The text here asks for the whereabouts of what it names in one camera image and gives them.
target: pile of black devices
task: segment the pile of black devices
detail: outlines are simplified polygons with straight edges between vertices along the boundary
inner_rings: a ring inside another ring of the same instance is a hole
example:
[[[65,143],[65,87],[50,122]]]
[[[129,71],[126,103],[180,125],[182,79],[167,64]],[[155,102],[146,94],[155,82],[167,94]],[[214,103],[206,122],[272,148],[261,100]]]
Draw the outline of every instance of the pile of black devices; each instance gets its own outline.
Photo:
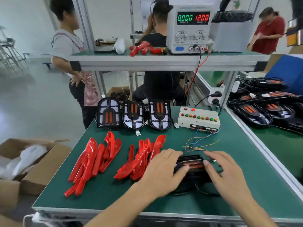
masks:
[[[96,122],[98,128],[117,130],[122,127],[139,130],[146,123],[154,129],[166,130],[173,124],[169,101],[149,100],[145,106],[129,100],[121,103],[112,97],[99,101]]]
[[[246,123],[257,128],[277,126],[303,132],[303,96],[286,92],[279,78],[240,80],[240,87],[231,93],[228,106]]]

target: white t-shirt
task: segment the white t-shirt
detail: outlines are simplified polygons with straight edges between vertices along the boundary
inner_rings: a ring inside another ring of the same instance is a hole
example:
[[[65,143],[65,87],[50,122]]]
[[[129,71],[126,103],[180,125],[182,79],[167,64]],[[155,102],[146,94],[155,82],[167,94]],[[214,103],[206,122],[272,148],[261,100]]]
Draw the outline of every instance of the white t-shirt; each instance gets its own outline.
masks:
[[[63,33],[68,35],[72,40],[81,48],[84,46],[83,42],[81,39],[73,34],[70,34],[68,31],[64,29],[58,29],[54,35],[57,33]],[[51,56],[55,57],[61,57],[65,60],[68,60],[67,57],[71,54],[78,53],[80,50],[77,48],[77,46],[71,41],[71,39],[64,36],[64,35],[57,35],[54,38],[53,42],[53,50],[50,52]]]

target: control box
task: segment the control box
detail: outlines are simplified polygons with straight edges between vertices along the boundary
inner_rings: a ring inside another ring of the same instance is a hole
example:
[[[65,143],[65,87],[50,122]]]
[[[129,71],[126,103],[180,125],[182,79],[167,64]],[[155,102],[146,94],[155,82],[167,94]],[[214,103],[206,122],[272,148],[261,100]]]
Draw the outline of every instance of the control box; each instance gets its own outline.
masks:
[[[178,125],[208,132],[217,132],[221,126],[218,112],[190,107],[180,108]]]
[[[211,21],[217,12],[219,0],[187,2],[186,5],[183,2],[174,5],[168,14],[166,45],[172,53],[200,53],[199,47],[206,48]]]

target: checkered apron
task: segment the checkered apron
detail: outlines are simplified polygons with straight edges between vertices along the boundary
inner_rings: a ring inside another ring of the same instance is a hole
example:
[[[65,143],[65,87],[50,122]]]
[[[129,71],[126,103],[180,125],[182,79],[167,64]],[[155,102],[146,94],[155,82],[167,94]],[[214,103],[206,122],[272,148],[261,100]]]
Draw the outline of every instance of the checkered apron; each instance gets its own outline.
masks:
[[[74,43],[74,45],[82,52],[85,51],[84,45],[83,47],[79,47],[77,43],[73,41],[72,38],[70,38],[68,35],[64,33],[57,33],[57,35],[63,35],[67,36],[71,41]],[[98,105],[99,102],[99,97],[98,97],[98,92],[96,85],[94,83],[94,78],[92,76],[91,71],[80,71],[80,74],[84,77],[85,79],[85,87],[84,87],[84,106],[86,107],[95,107]]]

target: person in black shirt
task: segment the person in black shirt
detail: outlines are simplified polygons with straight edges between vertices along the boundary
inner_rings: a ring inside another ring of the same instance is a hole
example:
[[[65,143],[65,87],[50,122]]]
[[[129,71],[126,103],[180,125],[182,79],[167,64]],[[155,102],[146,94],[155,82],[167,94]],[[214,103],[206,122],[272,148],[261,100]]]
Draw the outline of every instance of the person in black shirt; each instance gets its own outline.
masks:
[[[153,14],[148,18],[148,28],[143,37],[136,44],[142,41],[149,42],[153,47],[166,47],[167,17],[173,6],[169,0],[156,0]],[[145,72],[144,84],[134,92],[132,99],[135,102],[142,102],[144,99],[176,100],[177,105],[182,105],[185,92],[180,86],[180,72]]]

